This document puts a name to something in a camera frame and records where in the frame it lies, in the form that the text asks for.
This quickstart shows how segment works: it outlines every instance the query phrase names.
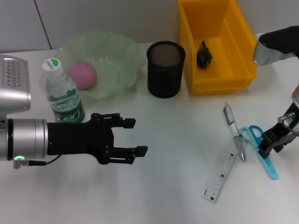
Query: blue scissors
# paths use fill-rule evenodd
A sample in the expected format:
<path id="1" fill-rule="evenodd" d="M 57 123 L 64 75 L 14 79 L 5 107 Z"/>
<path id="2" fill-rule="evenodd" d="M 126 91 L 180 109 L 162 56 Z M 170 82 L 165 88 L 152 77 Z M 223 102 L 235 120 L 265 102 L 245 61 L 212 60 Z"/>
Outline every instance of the blue scissors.
<path id="1" fill-rule="evenodd" d="M 255 135 L 255 133 L 253 132 L 253 129 L 256 129 L 260 132 L 261 136 L 257 137 Z M 267 157 L 266 159 L 263 159 L 262 156 L 258 153 L 258 146 L 261 143 L 262 140 L 262 134 L 263 134 L 263 130 L 256 125 L 251 125 L 249 127 L 242 127 L 239 129 L 239 134 L 242 135 L 242 133 L 246 131 L 249 138 L 246 138 L 243 135 L 243 139 L 245 142 L 248 142 L 252 145 L 252 147 L 254 148 L 254 150 L 257 153 L 257 156 L 259 158 L 259 160 L 261 161 L 262 165 L 264 166 L 265 170 L 267 171 L 267 173 L 269 174 L 270 178 L 273 180 L 278 179 L 278 173 L 276 171 L 276 169 L 274 168 L 274 165 L 271 162 L 270 157 Z"/>

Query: pen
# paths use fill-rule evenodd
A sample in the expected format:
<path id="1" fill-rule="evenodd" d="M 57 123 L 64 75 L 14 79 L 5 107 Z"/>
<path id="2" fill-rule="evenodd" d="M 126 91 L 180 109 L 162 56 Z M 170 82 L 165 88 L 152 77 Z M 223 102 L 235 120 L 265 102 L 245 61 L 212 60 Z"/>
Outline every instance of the pen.
<path id="1" fill-rule="evenodd" d="M 224 111 L 226 120 L 228 121 L 228 125 L 230 126 L 230 130 L 232 131 L 235 146 L 237 147 L 237 150 L 239 152 L 239 157 L 241 158 L 242 161 L 246 161 L 246 155 L 245 155 L 245 151 L 243 148 L 243 140 L 242 140 L 241 136 L 239 135 L 237 123 L 235 122 L 233 112 L 227 102 L 225 102 L 225 107 L 224 107 L 223 111 Z"/>

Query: white bottle cap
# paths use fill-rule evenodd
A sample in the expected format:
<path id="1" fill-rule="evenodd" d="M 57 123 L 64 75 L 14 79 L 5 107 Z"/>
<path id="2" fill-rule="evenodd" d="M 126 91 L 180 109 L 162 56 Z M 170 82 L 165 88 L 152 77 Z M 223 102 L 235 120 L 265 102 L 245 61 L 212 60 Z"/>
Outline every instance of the white bottle cap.
<path id="1" fill-rule="evenodd" d="M 48 77 L 60 77 L 64 69 L 57 58 L 49 58 L 43 62 L 43 72 Z"/>

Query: transparent ruler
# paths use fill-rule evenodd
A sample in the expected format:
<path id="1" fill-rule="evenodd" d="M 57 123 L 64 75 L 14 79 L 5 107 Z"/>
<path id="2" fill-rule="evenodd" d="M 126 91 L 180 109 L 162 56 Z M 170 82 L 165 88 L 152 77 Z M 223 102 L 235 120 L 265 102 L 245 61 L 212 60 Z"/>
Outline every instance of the transparent ruler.
<path id="1" fill-rule="evenodd" d="M 202 197 L 208 199 L 211 202 L 216 203 L 225 181 L 227 180 L 229 173 L 235 163 L 238 156 L 238 151 L 235 146 L 234 140 L 232 139 L 223 152 L 211 173 L 204 191 L 202 192 Z"/>

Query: yellow bin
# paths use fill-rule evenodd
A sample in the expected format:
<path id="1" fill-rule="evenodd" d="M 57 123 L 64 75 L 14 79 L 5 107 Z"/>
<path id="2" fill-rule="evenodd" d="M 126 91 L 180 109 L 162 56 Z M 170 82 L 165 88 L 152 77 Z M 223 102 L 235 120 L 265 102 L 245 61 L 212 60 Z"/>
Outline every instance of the yellow bin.
<path id="1" fill-rule="evenodd" d="M 250 85 L 256 39 L 236 0 L 178 0 L 179 43 L 186 51 L 184 73 L 193 93 L 228 93 Z M 197 68 L 196 53 L 206 42 L 213 58 Z"/>

